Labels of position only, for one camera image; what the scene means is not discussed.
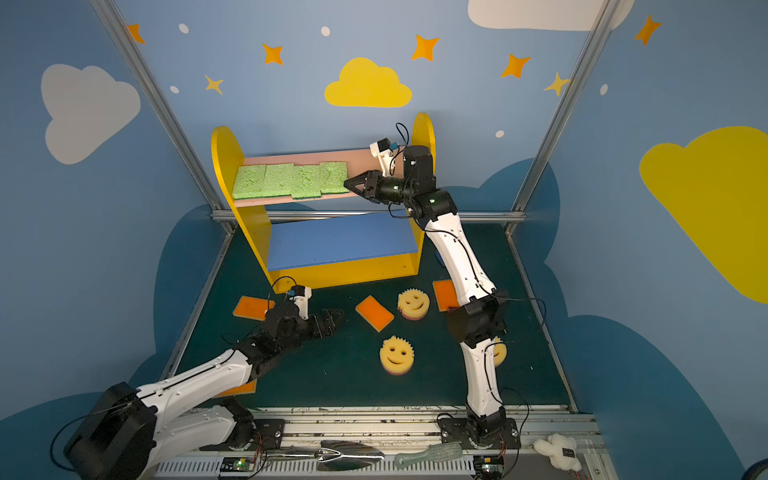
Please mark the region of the green sponge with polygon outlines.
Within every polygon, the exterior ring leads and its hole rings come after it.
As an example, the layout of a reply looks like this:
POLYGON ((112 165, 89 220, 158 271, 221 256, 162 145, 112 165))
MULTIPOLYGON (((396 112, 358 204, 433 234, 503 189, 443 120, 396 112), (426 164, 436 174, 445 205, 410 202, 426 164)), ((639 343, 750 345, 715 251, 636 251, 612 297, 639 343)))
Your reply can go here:
POLYGON ((293 163, 267 165, 263 180, 262 196, 265 198, 290 196, 293 173, 293 163))
POLYGON ((321 197, 320 173, 319 165, 295 165, 291 176, 291 197, 295 200, 321 197))
POLYGON ((239 167, 232 189, 233 199, 245 200, 264 197, 265 175, 266 165, 243 165, 239 167))
POLYGON ((344 185, 347 179, 346 162, 322 162, 320 164, 319 186, 322 195, 348 193, 349 190, 344 185))

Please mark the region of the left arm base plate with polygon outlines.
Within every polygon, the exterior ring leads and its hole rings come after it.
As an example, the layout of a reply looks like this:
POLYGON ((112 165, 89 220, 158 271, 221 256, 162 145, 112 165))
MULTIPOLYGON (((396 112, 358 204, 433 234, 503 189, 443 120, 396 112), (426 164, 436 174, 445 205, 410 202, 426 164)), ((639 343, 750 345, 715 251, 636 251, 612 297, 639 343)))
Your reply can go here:
POLYGON ((239 422, 224 442, 206 445, 200 451, 256 451, 281 447, 286 421, 284 419, 255 419, 250 423, 239 422))

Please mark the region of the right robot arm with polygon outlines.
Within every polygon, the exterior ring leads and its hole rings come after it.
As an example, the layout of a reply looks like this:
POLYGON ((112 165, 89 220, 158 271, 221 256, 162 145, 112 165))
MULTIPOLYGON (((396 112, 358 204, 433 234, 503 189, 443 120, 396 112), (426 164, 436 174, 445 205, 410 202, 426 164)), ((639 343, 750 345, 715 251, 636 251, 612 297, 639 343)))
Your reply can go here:
POLYGON ((431 150, 418 145, 394 149, 382 139, 370 145, 370 152, 379 168, 344 186, 370 202, 404 206, 440 254, 459 303, 448 313, 447 327, 461 347, 467 373, 466 429, 475 446, 487 447, 506 427, 493 354, 494 338, 506 331, 510 298, 485 274, 450 193, 437 186, 431 150))

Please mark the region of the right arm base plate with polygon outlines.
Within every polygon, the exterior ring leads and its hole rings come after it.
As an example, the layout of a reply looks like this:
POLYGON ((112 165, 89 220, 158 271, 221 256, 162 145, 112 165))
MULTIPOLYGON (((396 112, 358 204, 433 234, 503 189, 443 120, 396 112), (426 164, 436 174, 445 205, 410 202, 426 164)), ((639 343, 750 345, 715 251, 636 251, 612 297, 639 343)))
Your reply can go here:
POLYGON ((515 450, 521 447, 520 432, 514 419, 487 427, 468 418, 440 416, 436 419, 443 443, 459 442, 464 450, 515 450))

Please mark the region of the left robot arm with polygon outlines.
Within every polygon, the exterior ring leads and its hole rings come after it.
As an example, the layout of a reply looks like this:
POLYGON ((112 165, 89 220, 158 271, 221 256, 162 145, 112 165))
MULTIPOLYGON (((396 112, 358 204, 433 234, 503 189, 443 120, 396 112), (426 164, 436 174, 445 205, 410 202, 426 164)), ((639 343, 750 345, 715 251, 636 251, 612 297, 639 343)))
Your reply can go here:
POLYGON ((303 343, 334 335, 344 319, 340 309, 303 314, 291 301, 279 304, 257 332, 204 364, 138 388, 121 382, 105 390, 78 418, 63 455, 82 479, 138 479, 167 459, 223 444, 250 429, 252 415, 235 403, 191 409, 266 375, 303 343))

